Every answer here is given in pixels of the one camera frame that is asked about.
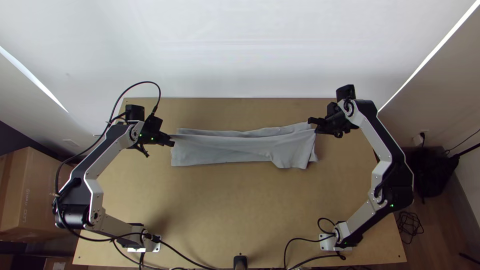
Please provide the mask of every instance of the wire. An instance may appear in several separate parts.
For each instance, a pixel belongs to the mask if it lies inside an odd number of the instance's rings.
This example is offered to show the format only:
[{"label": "wire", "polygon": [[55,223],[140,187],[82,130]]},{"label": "wire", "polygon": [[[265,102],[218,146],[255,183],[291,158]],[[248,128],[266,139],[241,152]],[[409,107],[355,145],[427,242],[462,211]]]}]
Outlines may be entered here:
[{"label": "wire", "polygon": [[420,223],[419,216],[414,212],[401,211],[396,223],[399,233],[405,233],[410,236],[408,241],[401,238],[401,241],[407,245],[412,243],[416,235],[421,235],[425,232],[424,227]]},{"label": "wire", "polygon": [[[362,269],[365,269],[365,270],[372,270],[370,267],[366,267],[364,265],[358,265],[358,266],[355,266],[355,267],[359,267],[359,268],[362,268]],[[353,269],[353,270],[357,270],[357,268],[355,268],[354,266],[348,266],[345,270],[350,270],[350,269]]]},{"label": "wire", "polygon": [[463,258],[465,258],[465,259],[467,259],[467,260],[469,260],[469,261],[471,261],[471,262],[473,262],[473,263],[476,263],[477,265],[480,265],[480,261],[478,261],[478,260],[476,260],[476,259],[468,256],[468,255],[465,254],[465,253],[460,252],[460,253],[458,253],[458,255],[460,255],[460,257],[463,257]]},{"label": "wire", "polygon": [[145,252],[142,252],[140,254],[140,260],[138,261],[138,270],[142,270],[142,265],[144,264],[144,257],[145,257]]},{"label": "wire", "polygon": [[422,138],[421,148],[423,148],[425,146],[425,132],[420,132],[420,137]]},{"label": "wire", "polygon": [[[145,268],[148,268],[148,269],[152,269],[152,270],[165,270],[165,269],[162,269],[162,268],[157,268],[157,267],[152,267],[152,266],[148,266],[148,265],[145,265],[143,264],[143,256],[145,256],[145,252],[142,252],[142,254],[140,255],[140,262],[138,261],[135,261],[134,259],[128,257],[127,255],[125,255],[120,249],[119,247],[117,246],[117,244],[115,243],[115,241],[112,241],[113,243],[113,246],[115,247],[116,251],[118,251],[118,253],[120,253],[125,259],[129,260],[130,262],[138,265],[138,269],[142,269],[142,267],[145,267]],[[187,270],[186,268],[183,268],[183,267],[174,267],[170,270]]]},{"label": "wire", "polygon": [[117,119],[123,120],[126,124],[128,124],[127,119],[125,119],[123,117],[116,117],[114,120],[117,120]]},{"label": "wire", "polygon": [[117,100],[115,101],[115,105],[113,106],[113,109],[111,110],[111,113],[110,113],[110,118],[108,118],[108,123],[105,127],[105,129],[103,130],[103,132],[101,133],[100,137],[98,137],[98,139],[92,144],[90,145],[87,149],[83,150],[82,152],[70,157],[70,158],[67,158],[66,160],[64,160],[62,163],[60,163],[60,165],[58,166],[58,169],[56,170],[56,174],[55,174],[55,196],[56,197],[59,197],[60,194],[59,194],[59,176],[60,176],[60,170],[62,169],[62,166],[68,162],[70,162],[71,160],[85,154],[88,150],[92,149],[92,147],[94,147],[96,144],[98,144],[100,142],[100,140],[102,139],[102,137],[105,135],[105,133],[107,132],[107,130],[109,129],[109,127],[111,126],[111,123],[113,121],[113,116],[114,116],[114,113],[115,113],[115,109],[117,108],[117,105],[120,101],[120,99],[123,97],[123,95],[125,95],[126,92],[128,92],[130,89],[138,86],[138,85],[141,85],[141,84],[154,84],[157,88],[158,88],[158,99],[156,101],[156,105],[153,107],[153,110],[151,111],[152,114],[154,114],[156,111],[157,111],[157,108],[159,107],[159,103],[160,103],[160,97],[162,96],[162,90],[160,89],[160,86],[158,84],[156,84],[155,82],[153,81],[140,81],[140,82],[137,82],[133,85],[131,85],[130,87],[128,87],[127,89],[125,89],[125,91],[123,91],[121,93],[121,95],[117,98]]},{"label": "wire", "polygon": [[470,139],[471,137],[473,137],[475,134],[477,134],[478,132],[480,132],[480,128],[475,131],[474,133],[472,133],[472,135],[468,136],[466,139],[464,139],[461,143],[455,145],[454,147],[450,148],[450,149],[447,149],[445,150],[443,153],[445,153],[445,155],[448,155],[450,154],[450,151],[452,151],[453,149],[459,147],[460,145],[462,145],[464,142],[466,142],[468,139]]},{"label": "wire", "polygon": [[164,246],[166,246],[167,248],[171,249],[171,250],[172,250],[173,252],[175,252],[177,255],[179,255],[180,257],[184,258],[184,259],[187,260],[188,262],[190,262],[190,263],[192,263],[192,264],[194,264],[194,265],[196,265],[196,266],[198,266],[198,267],[201,267],[201,268],[207,269],[207,270],[217,270],[217,269],[215,269],[215,268],[211,268],[211,267],[202,265],[202,264],[200,264],[200,263],[198,263],[198,262],[195,262],[195,261],[189,259],[189,258],[186,257],[185,255],[183,255],[182,253],[180,253],[180,251],[176,250],[173,246],[165,243],[165,242],[162,241],[162,240],[158,240],[158,242],[159,242],[159,243],[162,243]]},{"label": "wire", "polygon": [[[84,240],[88,240],[88,241],[92,241],[92,242],[107,242],[107,241],[113,241],[115,239],[118,239],[118,238],[122,238],[122,237],[125,237],[125,236],[130,236],[130,235],[145,235],[144,233],[141,233],[141,232],[131,232],[131,233],[127,233],[127,234],[123,234],[123,235],[120,235],[120,236],[117,236],[117,237],[111,237],[111,238],[106,238],[106,239],[93,239],[93,238],[88,238],[88,237],[84,237],[84,236],[81,236],[80,234],[76,233],[72,228],[70,228],[70,226],[67,224],[67,222],[65,221],[65,218],[63,216],[63,214],[60,212],[60,205],[61,203],[59,202],[59,198],[61,197],[61,194],[59,192],[59,176],[60,176],[60,170],[62,169],[62,166],[68,162],[70,162],[71,160],[85,154],[87,151],[89,151],[90,149],[92,149],[96,144],[98,144],[100,142],[100,140],[105,136],[105,133],[107,132],[107,130],[109,129],[109,127],[112,125],[112,122],[116,119],[122,119],[122,116],[125,115],[125,113],[121,113],[119,114],[118,116],[114,117],[114,113],[115,113],[115,109],[117,108],[117,105],[120,101],[120,99],[125,95],[126,92],[128,92],[130,89],[138,86],[138,85],[141,85],[141,84],[154,84],[157,88],[158,88],[158,99],[156,101],[156,105],[153,107],[152,111],[151,111],[151,114],[154,114],[156,111],[157,111],[157,108],[159,106],[159,102],[160,102],[160,98],[162,96],[162,91],[160,89],[160,86],[158,84],[156,84],[155,82],[153,81],[140,81],[140,82],[137,82],[133,85],[131,85],[130,87],[128,87],[127,89],[125,89],[121,95],[117,98],[117,100],[115,101],[115,104],[113,106],[113,109],[111,110],[111,113],[110,113],[110,117],[108,118],[108,121],[107,121],[107,124],[105,126],[105,129],[103,130],[103,132],[101,133],[101,135],[98,137],[98,139],[92,144],[90,145],[87,149],[83,150],[82,152],[70,157],[70,158],[67,158],[66,160],[64,160],[62,163],[60,163],[60,165],[58,166],[58,169],[56,170],[56,174],[55,174],[55,184],[54,184],[54,187],[55,187],[55,198],[53,199],[53,203],[52,203],[52,212],[55,214],[55,211],[58,212],[58,215],[63,223],[63,226],[70,231],[70,233],[72,233],[73,235],[81,238],[81,239],[84,239]],[[73,185],[73,181],[70,181],[66,186],[65,188],[63,189],[62,193],[64,192],[69,192],[70,191],[70,188],[72,187]]]},{"label": "wire", "polygon": [[298,267],[300,267],[300,266],[302,266],[302,265],[304,265],[308,262],[314,261],[314,260],[330,258],[330,257],[339,257],[342,261],[345,261],[347,259],[345,256],[341,255],[340,252],[337,251],[335,255],[323,255],[323,256],[316,256],[316,257],[313,257],[313,258],[306,259],[306,260],[304,260],[300,263],[295,264],[294,267],[291,267],[288,270],[298,268]]},{"label": "wire", "polygon": [[324,229],[322,229],[322,227],[320,227],[320,222],[321,221],[328,221],[330,222],[333,226],[335,226],[335,223],[333,221],[331,221],[330,219],[326,218],[326,217],[321,217],[319,218],[317,221],[316,221],[316,224],[318,225],[318,228],[320,229],[320,231],[322,231],[324,234],[327,234],[327,235],[335,235],[335,233],[333,232],[328,232],[328,231],[325,231]]},{"label": "wire", "polygon": [[285,250],[283,251],[283,269],[284,270],[287,269],[287,249],[288,249],[291,242],[293,242],[295,240],[302,240],[302,241],[311,242],[311,243],[319,243],[319,242],[322,242],[322,241],[327,240],[329,238],[332,238],[334,236],[335,235],[330,235],[330,236],[327,236],[327,237],[319,239],[319,240],[310,240],[310,239],[299,238],[299,237],[290,239],[290,241],[288,241],[288,243],[286,243]]}]

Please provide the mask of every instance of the fabric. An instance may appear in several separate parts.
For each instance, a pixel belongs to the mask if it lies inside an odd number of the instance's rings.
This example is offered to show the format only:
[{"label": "fabric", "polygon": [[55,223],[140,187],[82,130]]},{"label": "fabric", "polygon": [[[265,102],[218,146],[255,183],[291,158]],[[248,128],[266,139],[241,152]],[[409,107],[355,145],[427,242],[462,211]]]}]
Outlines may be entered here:
[{"label": "fabric", "polygon": [[318,161],[314,131],[306,122],[250,131],[179,128],[170,135],[171,165],[271,161],[278,168],[306,169]]}]

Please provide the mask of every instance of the tabletop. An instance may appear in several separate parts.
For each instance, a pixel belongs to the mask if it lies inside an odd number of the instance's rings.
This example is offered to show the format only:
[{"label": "tabletop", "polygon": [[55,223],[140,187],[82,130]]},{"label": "tabletop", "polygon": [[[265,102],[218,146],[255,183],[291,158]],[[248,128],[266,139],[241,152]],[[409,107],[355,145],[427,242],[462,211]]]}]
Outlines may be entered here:
[{"label": "tabletop", "polygon": [[[145,107],[156,98],[125,98],[122,104]],[[162,98],[156,116],[161,131],[177,128],[248,131],[324,117],[330,98]],[[318,162],[307,169],[277,168],[271,162],[170,166],[170,148],[147,145],[149,158],[125,149],[99,176],[107,214],[143,223],[187,257],[214,268],[232,268],[242,253],[250,268],[282,268],[287,242],[295,237],[318,240],[317,219],[348,219],[367,199],[375,156],[360,130],[338,139],[319,134]],[[331,230],[331,225],[324,225]],[[83,236],[102,238],[83,230]],[[286,260],[293,266],[327,255],[318,243],[293,242]],[[346,260],[329,257],[307,267],[405,262],[394,216],[388,215],[363,235]],[[139,259],[138,253],[127,253]],[[108,242],[80,239],[74,264],[135,267]],[[144,263],[161,268],[195,266],[166,246],[147,253]]]}]

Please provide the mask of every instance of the cardboard box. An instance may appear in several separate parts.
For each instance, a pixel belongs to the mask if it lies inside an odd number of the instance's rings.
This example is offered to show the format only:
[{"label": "cardboard box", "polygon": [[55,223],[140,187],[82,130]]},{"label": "cardboard box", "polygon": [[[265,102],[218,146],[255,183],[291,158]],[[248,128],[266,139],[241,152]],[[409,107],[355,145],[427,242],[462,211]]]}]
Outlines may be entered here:
[{"label": "cardboard box", "polygon": [[88,265],[72,264],[73,258],[46,258],[43,270],[87,270]]},{"label": "cardboard box", "polygon": [[[52,201],[60,161],[31,147],[0,156],[0,240],[38,242],[68,234],[55,227]],[[72,167],[60,171],[60,187]]]}]

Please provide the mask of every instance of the electrical outlet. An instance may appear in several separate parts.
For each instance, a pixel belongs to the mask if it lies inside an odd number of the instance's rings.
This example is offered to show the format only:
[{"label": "electrical outlet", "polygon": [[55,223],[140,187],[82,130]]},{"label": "electrical outlet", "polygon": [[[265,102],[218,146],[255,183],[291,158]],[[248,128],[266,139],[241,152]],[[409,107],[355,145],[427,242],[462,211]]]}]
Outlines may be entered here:
[{"label": "electrical outlet", "polygon": [[421,146],[424,143],[425,139],[420,135],[420,133],[423,133],[426,137],[429,131],[429,129],[420,129],[420,132],[411,138],[411,140],[413,141],[413,145],[416,147]]},{"label": "electrical outlet", "polygon": [[67,145],[71,147],[80,147],[80,145],[78,145],[76,142],[74,142],[71,139],[63,139],[62,141],[64,141]]}]

